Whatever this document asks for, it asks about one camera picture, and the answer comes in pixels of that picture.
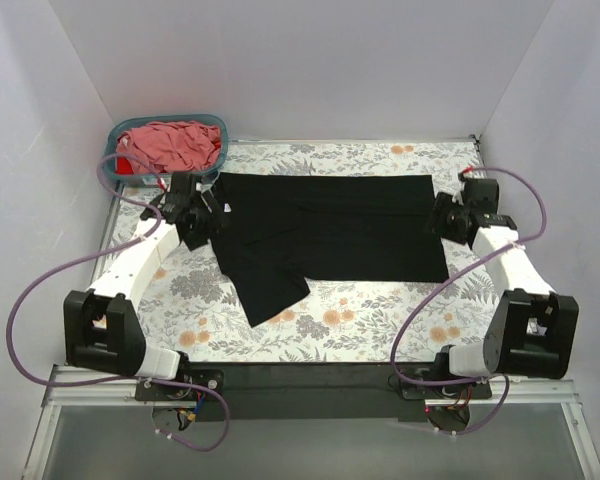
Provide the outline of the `black t-shirt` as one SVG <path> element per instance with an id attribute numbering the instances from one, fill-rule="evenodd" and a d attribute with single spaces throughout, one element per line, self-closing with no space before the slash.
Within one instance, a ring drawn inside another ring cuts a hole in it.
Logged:
<path id="1" fill-rule="evenodd" d="M 440 284 L 440 238 L 425 226 L 428 175 L 338 177 L 223 173 L 228 227 L 212 239 L 221 272 L 256 327 L 310 293 L 309 281 Z"/>

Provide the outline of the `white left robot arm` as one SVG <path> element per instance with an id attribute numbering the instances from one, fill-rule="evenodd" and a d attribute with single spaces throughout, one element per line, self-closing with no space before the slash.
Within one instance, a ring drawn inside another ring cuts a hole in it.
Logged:
<path id="1" fill-rule="evenodd" d="M 66 362 L 71 366 L 158 379 L 173 400 L 193 386 L 180 367 L 183 355 L 148 343 L 137 309 L 162 263 L 180 245 L 195 250 L 228 226 L 225 208 L 215 198 L 216 176 L 190 172 L 171 175 L 167 190 L 144 207 L 131 245 L 115 258 L 88 290 L 72 291 L 64 300 Z"/>

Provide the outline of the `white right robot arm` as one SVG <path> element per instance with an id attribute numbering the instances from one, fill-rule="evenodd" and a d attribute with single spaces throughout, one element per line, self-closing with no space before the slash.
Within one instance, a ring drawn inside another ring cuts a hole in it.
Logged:
<path id="1" fill-rule="evenodd" d="M 536 271 L 522 248 L 514 220 L 499 213 L 494 179 L 462 178 L 459 193 L 439 193 L 428 229 L 467 245 L 485 259 L 499 303 L 485 336 L 446 345 L 426 379 L 444 397 L 455 397 L 469 378 L 496 374 L 559 380 L 568 370 L 579 305 L 558 294 Z"/>

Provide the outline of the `pink crumpled t-shirt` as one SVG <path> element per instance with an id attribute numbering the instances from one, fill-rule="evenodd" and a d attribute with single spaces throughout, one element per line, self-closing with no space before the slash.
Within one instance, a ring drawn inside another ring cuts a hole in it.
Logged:
<path id="1" fill-rule="evenodd" d="M 197 121 L 153 121 L 124 131 L 116 151 L 150 164 L 159 173 L 203 171 L 213 167 L 222 146 L 222 130 L 217 125 Z M 148 169 L 133 161 L 135 175 Z"/>

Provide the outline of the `red t-shirt in basket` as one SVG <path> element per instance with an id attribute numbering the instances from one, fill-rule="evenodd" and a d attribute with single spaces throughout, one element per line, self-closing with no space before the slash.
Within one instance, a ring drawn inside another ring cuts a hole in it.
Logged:
<path id="1" fill-rule="evenodd" d="M 124 155 L 117 156 L 115 158 L 115 173 L 123 176 L 134 175 L 133 160 Z"/>

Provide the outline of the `teal plastic laundry basket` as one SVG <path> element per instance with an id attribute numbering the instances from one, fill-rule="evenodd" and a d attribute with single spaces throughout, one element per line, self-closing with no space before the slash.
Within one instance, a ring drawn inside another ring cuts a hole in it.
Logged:
<path id="1" fill-rule="evenodd" d="M 185 115 L 167 115 L 167 116 L 149 116 L 149 117 L 137 117 L 125 120 L 118 125 L 116 125 L 111 132 L 109 133 L 107 144 L 105 147 L 104 155 L 108 158 L 106 161 L 103 172 L 114 182 L 120 182 L 126 186 L 132 187 L 156 187 L 160 180 L 167 180 L 170 178 L 171 174 L 174 173 L 159 173 L 156 171 L 150 164 L 146 164 L 142 162 L 140 159 L 135 158 L 131 155 L 126 154 L 127 157 L 132 159 L 139 165 L 144 166 L 148 169 L 147 173 L 140 175 L 117 175 L 115 173 L 115 158 L 120 155 L 116 151 L 117 139 L 118 137 L 126 130 L 129 130 L 134 127 L 144 126 L 153 121 L 160 122 L 179 122 L 179 121 L 197 121 L 206 125 L 217 125 L 222 130 L 222 146 L 220 150 L 220 155 L 215 165 L 207 170 L 203 171 L 186 171 L 193 172 L 197 175 L 205 178 L 206 181 L 210 182 L 214 180 L 219 171 L 221 170 L 225 160 L 227 158 L 228 146 L 229 146 L 229 137 L 228 130 L 225 123 L 218 117 L 211 114 L 185 114 Z"/>

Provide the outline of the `floral patterned table cover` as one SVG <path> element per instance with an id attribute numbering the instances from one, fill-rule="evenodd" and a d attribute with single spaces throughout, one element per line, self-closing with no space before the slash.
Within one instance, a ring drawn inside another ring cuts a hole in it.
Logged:
<path id="1" fill-rule="evenodd" d="M 235 142 L 231 173 L 294 176 L 428 174 L 436 191 L 481 162 L 475 144 Z M 430 361 L 445 345 L 485 334 L 499 302 L 487 271 L 465 246 L 444 245 L 456 281 L 435 294 L 425 283 L 310 283 L 309 295 L 251 327 L 210 247 L 176 249 L 146 289 L 137 314 L 147 340 L 196 362 Z"/>

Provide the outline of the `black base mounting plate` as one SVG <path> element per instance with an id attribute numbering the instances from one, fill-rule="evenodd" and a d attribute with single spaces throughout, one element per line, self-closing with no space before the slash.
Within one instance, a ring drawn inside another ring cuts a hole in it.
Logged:
<path id="1" fill-rule="evenodd" d="M 193 363 L 178 374 L 218 391 L 233 420 L 396 419 L 424 422 L 427 391 L 397 379 L 388 363 Z"/>

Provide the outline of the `aluminium frame rail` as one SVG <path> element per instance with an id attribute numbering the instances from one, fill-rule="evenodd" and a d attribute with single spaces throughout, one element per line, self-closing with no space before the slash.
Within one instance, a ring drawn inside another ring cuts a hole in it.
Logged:
<path id="1" fill-rule="evenodd" d="M 569 381 L 500 379 L 424 422 L 233 420 L 208 403 L 186 422 L 164 388 L 58 367 L 27 479 L 600 479 Z"/>

